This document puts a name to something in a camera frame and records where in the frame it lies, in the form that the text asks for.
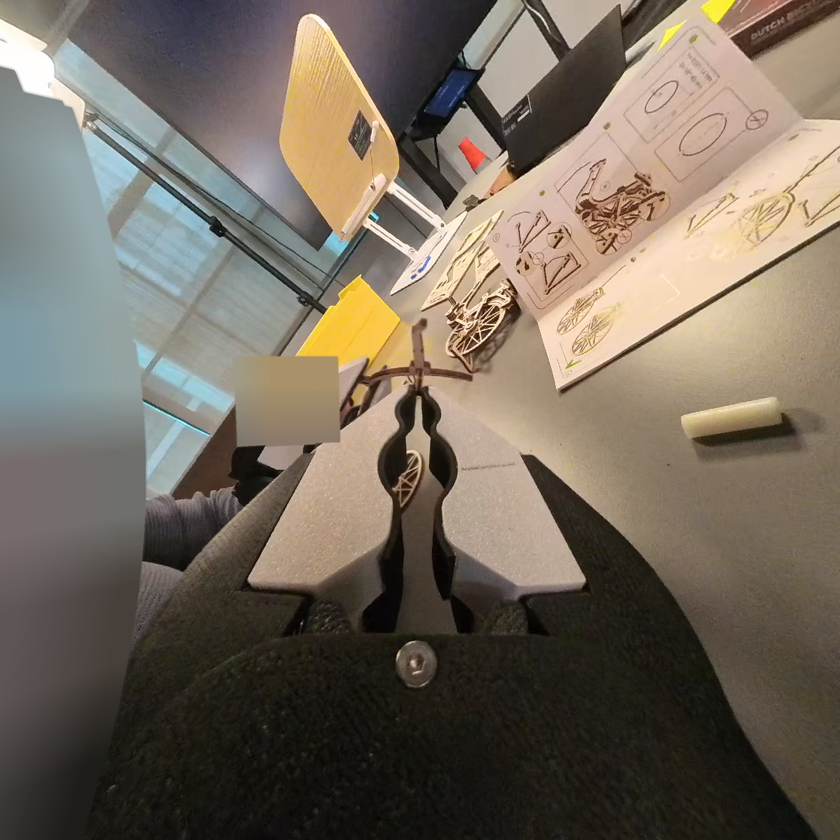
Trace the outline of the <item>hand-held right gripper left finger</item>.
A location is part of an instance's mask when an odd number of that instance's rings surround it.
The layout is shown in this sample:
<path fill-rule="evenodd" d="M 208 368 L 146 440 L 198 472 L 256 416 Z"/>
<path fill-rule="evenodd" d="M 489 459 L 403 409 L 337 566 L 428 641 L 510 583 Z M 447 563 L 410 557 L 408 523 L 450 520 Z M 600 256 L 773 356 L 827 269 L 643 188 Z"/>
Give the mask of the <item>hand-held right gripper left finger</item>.
<path fill-rule="evenodd" d="M 340 604 L 351 621 L 395 621 L 403 597 L 401 505 L 417 394 L 397 388 L 322 444 L 248 577 L 263 592 Z"/>

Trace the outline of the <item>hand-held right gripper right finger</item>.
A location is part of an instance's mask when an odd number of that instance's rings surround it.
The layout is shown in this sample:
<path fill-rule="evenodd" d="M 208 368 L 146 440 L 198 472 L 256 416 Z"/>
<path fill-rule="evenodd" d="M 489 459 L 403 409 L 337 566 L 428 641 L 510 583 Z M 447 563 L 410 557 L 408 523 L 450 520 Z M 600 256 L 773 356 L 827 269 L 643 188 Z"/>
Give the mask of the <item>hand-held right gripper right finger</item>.
<path fill-rule="evenodd" d="M 428 465 L 442 488 L 434 578 L 459 621 L 502 602 L 582 592 L 574 558 L 520 450 L 436 387 L 422 391 Z"/>

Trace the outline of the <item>wooden triangular frame part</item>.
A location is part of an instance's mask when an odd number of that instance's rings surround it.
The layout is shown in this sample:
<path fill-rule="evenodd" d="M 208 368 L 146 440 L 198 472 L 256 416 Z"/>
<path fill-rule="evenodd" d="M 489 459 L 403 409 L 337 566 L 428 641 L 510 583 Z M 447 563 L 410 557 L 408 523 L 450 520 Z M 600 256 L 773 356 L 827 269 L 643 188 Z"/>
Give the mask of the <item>wooden triangular frame part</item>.
<path fill-rule="evenodd" d="M 380 402 L 392 391 L 397 380 L 403 381 L 410 393 L 417 393 L 424 384 L 426 373 L 431 371 L 431 365 L 425 358 L 423 333 L 427 320 L 420 318 L 411 330 L 412 357 L 407 365 L 389 367 L 383 366 L 372 374 L 361 374 L 355 385 L 350 389 L 350 395 L 343 399 L 339 410 L 339 427 L 344 429 L 355 419 L 369 411 L 375 403 Z"/>

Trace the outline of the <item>wooden arc part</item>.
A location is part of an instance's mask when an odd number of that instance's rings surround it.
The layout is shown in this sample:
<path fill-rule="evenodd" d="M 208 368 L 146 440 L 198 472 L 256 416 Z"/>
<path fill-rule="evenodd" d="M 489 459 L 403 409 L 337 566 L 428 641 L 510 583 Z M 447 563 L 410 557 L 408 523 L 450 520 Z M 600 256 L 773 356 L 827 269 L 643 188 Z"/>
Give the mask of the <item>wooden arc part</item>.
<path fill-rule="evenodd" d="M 425 383 L 429 379 L 449 379 L 460 382 L 472 382 L 473 374 L 467 371 L 440 369 L 431 366 L 429 363 L 425 363 L 420 367 L 417 367 L 415 364 L 397 367 L 386 366 L 372 374 L 363 374 L 359 379 L 359 384 L 372 386 L 376 382 L 398 378 L 405 379 L 414 390 L 419 391 L 425 387 Z"/>

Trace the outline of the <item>black laptop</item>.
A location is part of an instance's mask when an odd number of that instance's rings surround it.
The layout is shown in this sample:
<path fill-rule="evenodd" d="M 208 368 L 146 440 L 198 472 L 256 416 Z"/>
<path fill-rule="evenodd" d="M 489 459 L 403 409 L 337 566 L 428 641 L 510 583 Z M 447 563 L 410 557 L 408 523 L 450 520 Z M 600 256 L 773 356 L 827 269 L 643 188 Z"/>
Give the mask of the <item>black laptop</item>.
<path fill-rule="evenodd" d="M 617 5 L 502 117 L 510 173 L 524 175 L 582 131 L 626 68 Z"/>

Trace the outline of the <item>wooden spoked wheel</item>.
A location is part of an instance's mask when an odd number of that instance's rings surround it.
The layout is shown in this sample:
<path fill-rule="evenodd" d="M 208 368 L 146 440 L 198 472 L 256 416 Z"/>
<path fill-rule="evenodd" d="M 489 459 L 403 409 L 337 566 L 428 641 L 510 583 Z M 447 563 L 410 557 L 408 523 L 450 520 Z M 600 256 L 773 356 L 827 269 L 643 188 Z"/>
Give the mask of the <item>wooden spoked wheel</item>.
<path fill-rule="evenodd" d="M 401 510 L 405 510 L 414 499 L 425 471 L 424 457 L 415 449 L 406 451 L 406 467 L 397 477 L 392 494 Z"/>

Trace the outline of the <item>wooden tilt table on stand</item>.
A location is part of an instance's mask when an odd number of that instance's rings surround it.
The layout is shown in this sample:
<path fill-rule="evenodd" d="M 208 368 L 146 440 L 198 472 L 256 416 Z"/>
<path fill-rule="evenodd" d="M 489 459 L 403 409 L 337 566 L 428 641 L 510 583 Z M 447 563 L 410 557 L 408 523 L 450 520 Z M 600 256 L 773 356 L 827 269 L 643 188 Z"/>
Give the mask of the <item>wooden tilt table on stand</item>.
<path fill-rule="evenodd" d="M 434 268 L 467 218 L 446 223 L 397 184 L 396 140 L 331 28 L 318 15 L 299 20 L 280 127 L 283 158 L 318 212 L 342 241 L 363 228 L 408 258 L 390 293 L 403 291 Z M 431 224 L 419 248 L 371 218 L 384 196 Z"/>

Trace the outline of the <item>wooden bicycle model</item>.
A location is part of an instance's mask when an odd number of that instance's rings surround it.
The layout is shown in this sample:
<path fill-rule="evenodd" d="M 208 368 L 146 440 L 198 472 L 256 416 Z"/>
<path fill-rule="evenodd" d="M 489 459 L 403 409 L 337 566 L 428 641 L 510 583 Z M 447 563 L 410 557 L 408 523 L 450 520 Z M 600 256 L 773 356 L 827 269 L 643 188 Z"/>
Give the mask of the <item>wooden bicycle model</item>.
<path fill-rule="evenodd" d="M 446 313 L 450 328 L 445 343 L 446 354 L 460 362 L 468 373 L 474 371 L 474 356 L 497 333 L 509 314 L 518 305 L 517 290 L 510 279 L 485 292 L 477 304 L 471 302 L 483 280 L 476 280 L 468 293 L 453 302 Z"/>

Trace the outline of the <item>dark model kit box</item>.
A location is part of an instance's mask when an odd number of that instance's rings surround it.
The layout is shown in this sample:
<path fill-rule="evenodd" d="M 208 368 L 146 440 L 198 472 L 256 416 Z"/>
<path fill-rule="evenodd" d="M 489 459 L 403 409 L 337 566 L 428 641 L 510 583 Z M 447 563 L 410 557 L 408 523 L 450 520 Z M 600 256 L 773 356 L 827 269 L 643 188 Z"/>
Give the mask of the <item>dark model kit box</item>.
<path fill-rule="evenodd" d="M 838 1 L 736 1 L 718 26 L 754 58 L 838 11 Z"/>

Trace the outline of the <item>black stand pole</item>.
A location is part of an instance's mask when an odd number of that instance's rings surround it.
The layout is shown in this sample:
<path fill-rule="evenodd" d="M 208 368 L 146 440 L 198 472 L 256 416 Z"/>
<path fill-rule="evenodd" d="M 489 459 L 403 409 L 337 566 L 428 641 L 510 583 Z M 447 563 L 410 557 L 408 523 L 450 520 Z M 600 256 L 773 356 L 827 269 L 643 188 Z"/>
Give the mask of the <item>black stand pole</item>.
<path fill-rule="evenodd" d="M 244 254 L 252 262 L 257 264 L 259 268 L 277 280 L 282 286 L 289 289 L 303 307 L 309 308 L 321 315 L 326 314 L 327 309 L 321 304 L 319 299 L 300 288 L 297 283 L 232 233 L 218 217 L 205 212 L 183 192 L 173 186 L 173 184 L 166 181 L 163 176 L 159 175 L 146 163 L 143 163 L 136 155 L 130 153 L 121 146 L 121 144 L 118 143 L 110 134 L 101 130 L 98 126 L 99 119 L 100 117 L 98 114 L 86 111 L 82 120 L 82 127 L 90 132 L 94 137 L 98 138 L 101 142 L 106 144 L 112 151 L 119 154 L 120 157 L 130 163 L 139 173 L 148 177 L 153 184 L 159 186 L 160 189 L 162 189 L 167 195 L 175 199 L 190 213 L 200 219 L 213 235 L 219 239 L 227 241 L 240 253 Z"/>

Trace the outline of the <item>person's left forearm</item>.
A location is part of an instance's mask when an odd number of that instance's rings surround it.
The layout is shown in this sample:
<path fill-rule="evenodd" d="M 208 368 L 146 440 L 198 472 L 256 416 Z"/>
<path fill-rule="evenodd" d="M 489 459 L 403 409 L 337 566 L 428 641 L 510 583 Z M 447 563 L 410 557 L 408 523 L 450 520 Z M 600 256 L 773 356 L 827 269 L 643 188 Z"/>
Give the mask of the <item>person's left forearm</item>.
<path fill-rule="evenodd" d="M 131 648 L 149 631 L 172 597 L 187 566 L 241 510 L 235 490 L 223 488 L 189 499 L 148 498 L 144 508 L 143 557 Z"/>

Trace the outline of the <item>blue computer screen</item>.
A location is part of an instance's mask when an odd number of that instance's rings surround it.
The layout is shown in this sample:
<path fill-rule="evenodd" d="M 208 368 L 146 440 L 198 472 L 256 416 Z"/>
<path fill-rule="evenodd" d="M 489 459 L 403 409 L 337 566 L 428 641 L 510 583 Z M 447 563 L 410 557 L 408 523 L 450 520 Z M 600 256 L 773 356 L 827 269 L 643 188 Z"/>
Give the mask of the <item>blue computer screen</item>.
<path fill-rule="evenodd" d="M 434 124 L 449 121 L 465 103 L 468 93 L 484 73 L 485 68 L 472 68 L 455 63 L 419 109 L 417 120 L 420 123 Z"/>

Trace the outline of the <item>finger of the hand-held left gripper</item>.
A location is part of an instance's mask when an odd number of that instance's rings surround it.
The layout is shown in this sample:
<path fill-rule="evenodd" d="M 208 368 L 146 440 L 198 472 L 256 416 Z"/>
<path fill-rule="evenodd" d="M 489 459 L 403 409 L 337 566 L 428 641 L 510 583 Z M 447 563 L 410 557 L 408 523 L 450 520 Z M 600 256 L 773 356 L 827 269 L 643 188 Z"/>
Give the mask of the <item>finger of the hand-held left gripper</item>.
<path fill-rule="evenodd" d="M 369 357 L 361 356 L 339 367 L 339 420 L 341 421 L 352 407 L 352 394 L 364 376 L 369 362 Z"/>

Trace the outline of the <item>yellow plastic bin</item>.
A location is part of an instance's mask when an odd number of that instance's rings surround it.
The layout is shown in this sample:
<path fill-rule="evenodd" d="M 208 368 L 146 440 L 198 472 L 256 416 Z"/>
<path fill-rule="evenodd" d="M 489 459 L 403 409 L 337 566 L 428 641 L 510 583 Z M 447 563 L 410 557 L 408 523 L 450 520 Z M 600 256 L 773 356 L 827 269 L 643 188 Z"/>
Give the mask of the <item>yellow plastic bin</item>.
<path fill-rule="evenodd" d="M 372 361 L 400 323 L 400 317 L 357 276 L 321 316 L 296 356 L 335 357 L 339 367 L 358 359 Z"/>

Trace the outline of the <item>white wax cylinder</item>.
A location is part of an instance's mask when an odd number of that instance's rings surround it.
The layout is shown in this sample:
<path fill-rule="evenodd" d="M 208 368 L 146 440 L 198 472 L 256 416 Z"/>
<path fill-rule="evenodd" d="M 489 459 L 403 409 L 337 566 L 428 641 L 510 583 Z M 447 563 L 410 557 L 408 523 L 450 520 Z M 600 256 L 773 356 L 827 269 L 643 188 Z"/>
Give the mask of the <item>white wax cylinder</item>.
<path fill-rule="evenodd" d="M 680 418 L 684 434 L 691 439 L 749 432 L 782 422 L 781 404 L 774 396 L 703 409 Z"/>

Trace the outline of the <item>wooden parts sheet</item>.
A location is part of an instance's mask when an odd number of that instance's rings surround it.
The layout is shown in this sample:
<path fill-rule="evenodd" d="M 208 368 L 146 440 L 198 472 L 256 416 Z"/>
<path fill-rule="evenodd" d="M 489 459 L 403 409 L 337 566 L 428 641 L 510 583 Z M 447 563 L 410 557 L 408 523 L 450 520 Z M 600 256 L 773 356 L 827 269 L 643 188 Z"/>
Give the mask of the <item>wooden parts sheet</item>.
<path fill-rule="evenodd" d="M 498 211 L 469 231 L 464 241 L 456 250 L 453 258 L 449 261 L 444 273 L 429 292 L 421 307 L 421 312 L 425 312 L 443 302 L 454 299 L 454 293 L 460 282 L 476 261 L 480 250 L 486 243 L 487 237 L 498 224 L 503 214 L 504 211 Z"/>

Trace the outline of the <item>white instruction booklet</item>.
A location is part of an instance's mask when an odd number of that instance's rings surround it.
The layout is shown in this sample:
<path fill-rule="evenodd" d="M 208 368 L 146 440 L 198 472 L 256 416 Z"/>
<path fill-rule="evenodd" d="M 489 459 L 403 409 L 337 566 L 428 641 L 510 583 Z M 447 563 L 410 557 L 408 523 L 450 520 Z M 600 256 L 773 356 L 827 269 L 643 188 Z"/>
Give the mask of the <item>white instruction booklet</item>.
<path fill-rule="evenodd" d="M 807 119 L 702 12 L 506 207 L 491 247 L 557 392 L 838 225 L 838 119 Z"/>

